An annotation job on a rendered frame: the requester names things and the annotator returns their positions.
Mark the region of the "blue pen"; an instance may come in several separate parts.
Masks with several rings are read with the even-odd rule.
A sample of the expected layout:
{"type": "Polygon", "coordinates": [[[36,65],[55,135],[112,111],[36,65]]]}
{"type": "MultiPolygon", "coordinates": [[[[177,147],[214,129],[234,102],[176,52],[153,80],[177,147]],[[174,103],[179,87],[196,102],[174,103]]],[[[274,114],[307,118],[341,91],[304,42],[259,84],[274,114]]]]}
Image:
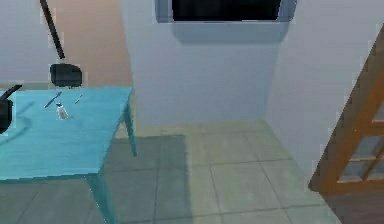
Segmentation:
{"type": "Polygon", "coordinates": [[[58,92],[48,103],[44,105],[44,108],[48,108],[58,97],[60,97],[62,92],[58,92]]]}

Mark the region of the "brown wooden glass door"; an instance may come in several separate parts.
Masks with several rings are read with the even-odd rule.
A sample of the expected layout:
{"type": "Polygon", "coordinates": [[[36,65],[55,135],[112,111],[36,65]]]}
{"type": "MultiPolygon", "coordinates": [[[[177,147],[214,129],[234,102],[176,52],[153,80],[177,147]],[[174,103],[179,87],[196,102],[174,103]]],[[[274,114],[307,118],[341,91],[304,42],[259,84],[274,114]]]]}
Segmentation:
{"type": "Polygon", "coordinates": [[[375,116],[384,104],[384,24],[345,103],[308,188],[320,194],[384,190],[384,177],[372,178],[384,158],[384,119],[375,116]],[[355,157],[365,137],[378,136],[378,152],[355,157]]]}

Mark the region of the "black floor lamp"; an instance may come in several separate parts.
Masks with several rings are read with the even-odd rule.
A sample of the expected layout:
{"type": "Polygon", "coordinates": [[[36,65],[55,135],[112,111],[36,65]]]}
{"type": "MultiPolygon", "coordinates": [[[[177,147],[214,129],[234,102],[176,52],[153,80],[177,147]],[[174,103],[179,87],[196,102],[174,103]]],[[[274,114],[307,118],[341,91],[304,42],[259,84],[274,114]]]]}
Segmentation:
{"type": "Polygon", "coordinates": [[[50,66],[51,82],[56,87],[80,87],[83,81],[82,70],[74,64],[65,62],[65,53],[47,0],[39,0],[48,30],[53,40],[59,62],[50,66]]]}

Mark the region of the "teal blue table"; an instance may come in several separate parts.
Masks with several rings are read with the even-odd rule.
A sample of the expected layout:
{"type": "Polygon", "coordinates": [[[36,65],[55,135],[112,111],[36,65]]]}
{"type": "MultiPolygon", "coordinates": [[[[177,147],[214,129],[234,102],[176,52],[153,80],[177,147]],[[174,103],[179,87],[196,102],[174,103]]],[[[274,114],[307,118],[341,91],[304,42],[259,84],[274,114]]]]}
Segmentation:
{"type": "Polygon", "coordinates": [[[118,224],[103,168],[120,124],[126,126],[132,153],[137,153],[132,93],[131,87],[102,87],[12,94],[13,120],[0,134],[0,183],[84,179],[105,223],[118,224]],[[58,92],[61,96],[44,108],[58,92]],[[57,103],[65,107],[67,119],[59,119],[57,103]]]}

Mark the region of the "clear salt shaker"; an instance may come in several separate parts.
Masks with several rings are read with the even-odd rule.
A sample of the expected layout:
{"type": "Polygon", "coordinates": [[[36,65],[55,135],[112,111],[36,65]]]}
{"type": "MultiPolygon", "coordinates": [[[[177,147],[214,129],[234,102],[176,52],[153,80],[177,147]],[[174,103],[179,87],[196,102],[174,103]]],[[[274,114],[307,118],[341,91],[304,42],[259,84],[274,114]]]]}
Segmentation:
{"type": "Polygon", "coordinates": [[[56,104],[57,107],[57,113],[60,120],[65,120],[68,118],[68,113],[65,109],[65,107],[61,103],[56,104]]]}

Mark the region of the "grey framed window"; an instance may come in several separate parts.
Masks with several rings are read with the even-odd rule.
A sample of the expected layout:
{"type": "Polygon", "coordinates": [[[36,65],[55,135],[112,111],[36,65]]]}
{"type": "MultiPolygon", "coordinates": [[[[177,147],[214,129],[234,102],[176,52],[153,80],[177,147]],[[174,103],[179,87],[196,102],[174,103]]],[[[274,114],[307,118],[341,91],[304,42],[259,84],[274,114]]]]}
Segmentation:
{"type": "Polygon", "coordinates": [[[154,0],[156,20],[175,22],[289,22],[298,0],[154,0]]]}

